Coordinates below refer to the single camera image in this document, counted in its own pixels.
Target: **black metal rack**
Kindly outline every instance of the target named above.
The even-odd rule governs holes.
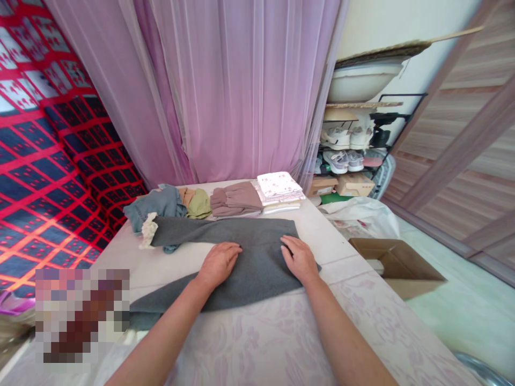
[[[382,94],[381,97],[379,98],[378,102],[381,102],[384,97],[393,97],[393,96],[394,97],[409,97],[409,96],[410,97],[418,97],[418,102],[417,102],[417,105],[415,106],[415,108],[413,109],[413,111],[411,112],[411,114],[400,114],[400,113],[372,113],[372,114],[370,114],[370,118],[372,118],[372,120],[376,123],[376,126],[374,127],[374,129],[379,128],[379,127],[381,127],[382,125],[385,125],[385,124],[392,124],[394,121],[396,121],[399,118],[404,119],[404,125],[402,126],[401,130],[397,134],[397,137],[395,138],[395,140],[394,140],[392,145],[386,145],[386,146],[382,146],[382,147],[369,147],[369,149],[386,149],[386,154],[385,154],[385,156],[382,159],[381,166],[385,162],[385,160],[388,157],[388,155],[390,154],[390,152],[392,151],[393,147],[397,143],[399,137],[402,135],[402,132],[404,131],[404,129],[406,128],[408,123],[413,119],[413,116],[415,115],[416,111],[420,107],[420,104],[422,103],[424,98],[428,96],[428,94],[427,93],[421,93],[421,94]],[[350,125],[349,125],[349,129],[350,129],[352,127],[352,124],[354,122],[357,122],[357,121],[356,120],[353,120],[353,121],[331,120],[331,121],[324,121],[324,122],[343,122],[342,126],[344,126],[347,122],[351,122]],[[326,146],[320,145],[318,151],[319,152],[323,152],[324,150],[327,150],[327,149],[330,149],[330,148],[326,147]],[[362,171],[371,172],[372,173],[372,178],[374,178],[376,176],[377,172],[379,172],[379,169],[381,168],[381,166],[365,167]],[[329,172],[327,174],[322,174],[322,175],[335,175],[335,176],[339,176],[340,174],[334,174],[332,172]]]

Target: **white basin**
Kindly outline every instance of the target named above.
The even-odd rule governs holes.
[[[368,102],[402,70],[399,63],[367,63],[334,70],[328,103]]]

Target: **white tablecloth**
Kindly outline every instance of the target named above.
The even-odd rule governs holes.
[[[236,182],[239,181],[189,187],[211,194],[215,187]],[[400,385],[478,385],[310,201],[303,201],[300,210],[266,218],[295,221],[299,237],[310,245],[322,266],[320,275]],[[126,223],[92,267],[130,269],[131,301],[198,271],[212,246],[186,243],[167,255],[161,248],[141,251],[138,244],[139,239]],[[136,343],[116,344],[96,374],[89,377],[28,374],[26,369],[34,363],[28,350],[1,385],[87,384],[93,380],[101,385]],[[253,305],[201,314],[167,382],[317,386],[334,383],[302,288]]]

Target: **red patterned fabric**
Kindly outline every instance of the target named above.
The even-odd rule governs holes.
[[[0,1],[0,289],[89,268],[146,190],[40,0]]]

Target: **pink shoe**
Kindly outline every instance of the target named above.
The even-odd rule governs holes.
[[[363,166],[365,167],[379,167],[382,165],[382,158],[379,157],[365,157]]]

